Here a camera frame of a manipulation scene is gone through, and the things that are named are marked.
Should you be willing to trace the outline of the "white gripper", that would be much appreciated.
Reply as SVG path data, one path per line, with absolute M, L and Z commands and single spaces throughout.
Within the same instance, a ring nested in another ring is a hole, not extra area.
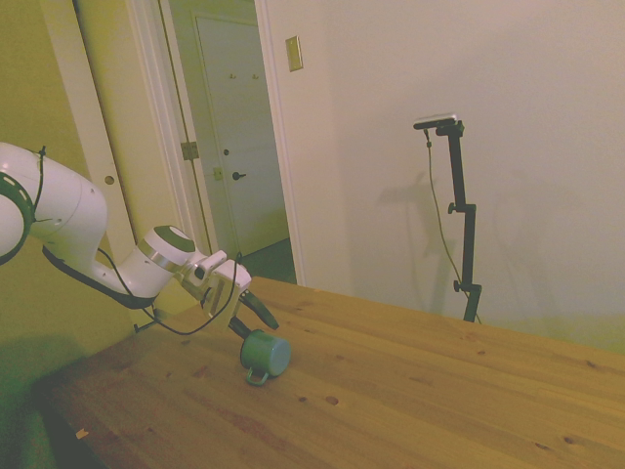
M 209 319 L 229 320 L 229 328 L 240 338 L 247 339 L 252 330 L 236 315 L 237 302 L 248 307 L 267 327 L 278 329 L 279 323 L 267 306 L 248 288 L 252 281 L 247 270 L 233 260 L 221 265 L 203 260 L 186 267 L 183 288 L 200 302 Z

